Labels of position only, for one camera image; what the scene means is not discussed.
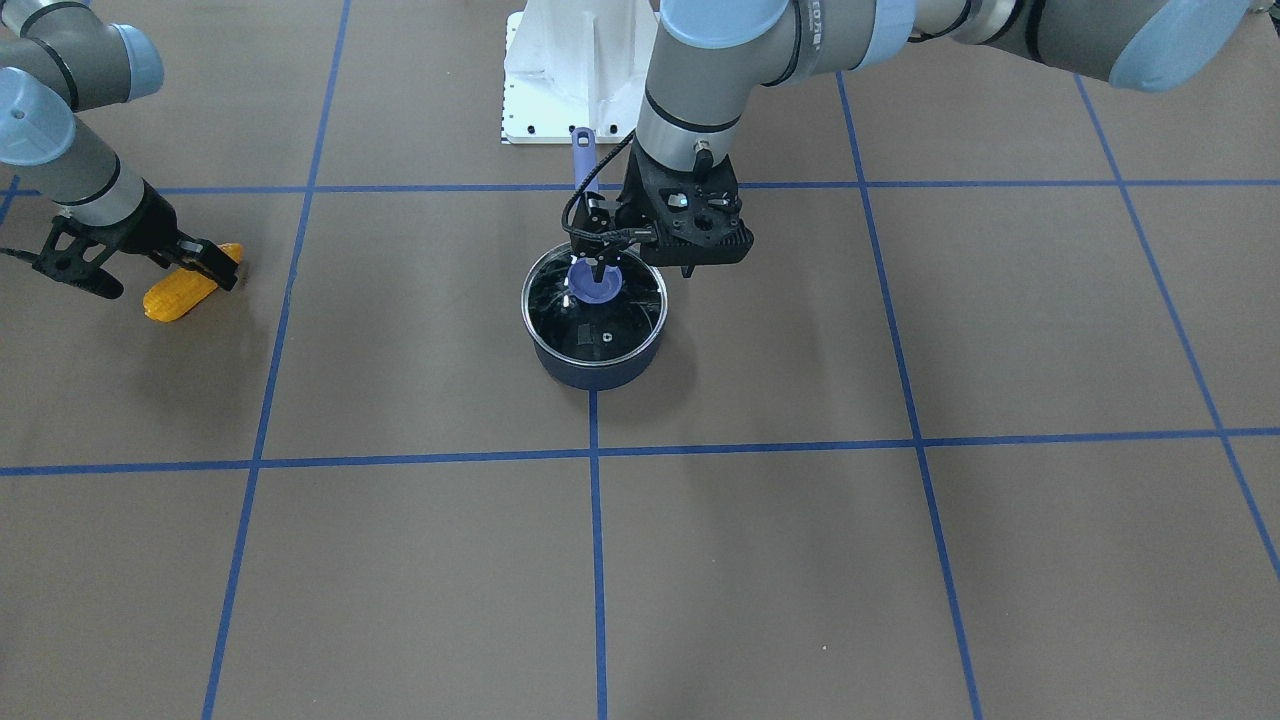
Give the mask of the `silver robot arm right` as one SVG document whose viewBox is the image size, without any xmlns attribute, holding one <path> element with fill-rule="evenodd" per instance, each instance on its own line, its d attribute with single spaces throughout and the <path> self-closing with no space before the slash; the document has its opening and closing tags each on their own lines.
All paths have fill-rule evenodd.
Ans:
<svg viewBox="0 0 1280 720">
<path fill-rule="evenodd" d="M 81 119 L 163 87 L 151 38 L 82 1 L 5 1 L 3 27 L 12 32 L 1 51 L 3 167 L 58 206 L 41 250 L 12 256 L 104 299 L 123 291 L 104 269 L 118 252 L 234 288 L 237 261 L 184 233 L 173 206 Z"/>
</svg>

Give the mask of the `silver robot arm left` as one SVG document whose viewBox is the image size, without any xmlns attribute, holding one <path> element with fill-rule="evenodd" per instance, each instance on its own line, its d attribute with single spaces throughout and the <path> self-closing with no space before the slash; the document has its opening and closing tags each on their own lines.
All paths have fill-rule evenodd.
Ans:
<svg viewBox="0 0 1280 720">
<path fill-rule="evenodd" d="M 864 70 L 948 38 L 1160 94 L 1225 46 L 1247 1 L 663 1 L 614 208 L 570 222 L 570 284 L 612 281 L 628 250 L 685 274 L 741 261 L 730 150 L 753 90 Z"/>
</svg>

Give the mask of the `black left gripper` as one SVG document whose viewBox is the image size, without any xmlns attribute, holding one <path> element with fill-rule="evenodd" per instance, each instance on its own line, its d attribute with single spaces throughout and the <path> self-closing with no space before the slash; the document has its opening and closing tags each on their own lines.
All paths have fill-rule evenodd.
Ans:
<svg viewBox="0 0 1280 720">
<path fill-rule="evenodd" d="M 695 176 L 681 170 L 671 170 L 649 158 L 645 151 L 632 150 L 628 156 L 623 187 L 617 197 L 620 206 L 605 214 L 608 222 L 604 225 L 599 224 L 594 217 L 585 217 L 584 224 L 591 225 L 588 231 L 590 234 L 627 228 L 650 231 L 652 236 L 643 236 L 643 241 L 637 245 L 637 251 L 640 252 L 643 243 L 652 242 L 655 238 L 652 219 L 648 214 L 652 206 L 650 196 L 660 188 L 684 187 L 686 184 L 708 184 L 714 190 L 736 190 L 739 192 L 739 182 L 733 173 L 732 161 L 728 158 L 724 158 L 723 161 L 710 168 L 704 176 Z M 618 252 L 608 256 L 607 260 L 600 260 L 600 283 L 604 291 L 621 291 L 625 286 L 625 273 L 621 266 L 622 256 Z M 575 258 L 573 292 L 596 293 L 598 290 L 599 283 L 595 279 L 594 261 L 590 258 Z"/>
</svg>

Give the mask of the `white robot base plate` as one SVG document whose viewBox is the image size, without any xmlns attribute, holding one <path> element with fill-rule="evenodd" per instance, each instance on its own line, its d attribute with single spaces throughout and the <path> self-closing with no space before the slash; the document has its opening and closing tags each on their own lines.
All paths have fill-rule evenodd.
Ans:
<svg viewBox="0 0 1280 720">
<path fill-rule="evenodd" d="M 502 138 L 602 143 L 635 131 L 659 28 L 649 1 L 529 1 L 506 19 Z"/>
</svg>

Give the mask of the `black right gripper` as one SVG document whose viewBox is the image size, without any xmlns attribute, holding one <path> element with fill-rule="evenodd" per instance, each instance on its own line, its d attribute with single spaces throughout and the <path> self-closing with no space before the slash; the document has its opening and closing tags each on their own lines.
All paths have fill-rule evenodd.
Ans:
<svg viewBox="0 0 1280 720">
<path fill-rule="evenodd" d="M 110 225 L 55 217 L 31 265 L 55 282 L 115 300 L 124 286 L 102 265 L 116 251 L 150 258 L 161 268 L 195 272 L 224 291 L 238 282 L 239 263 L 209 240 L 186 236 L 174 208 L 147 181 L 138 206 Z"/>
</svg>

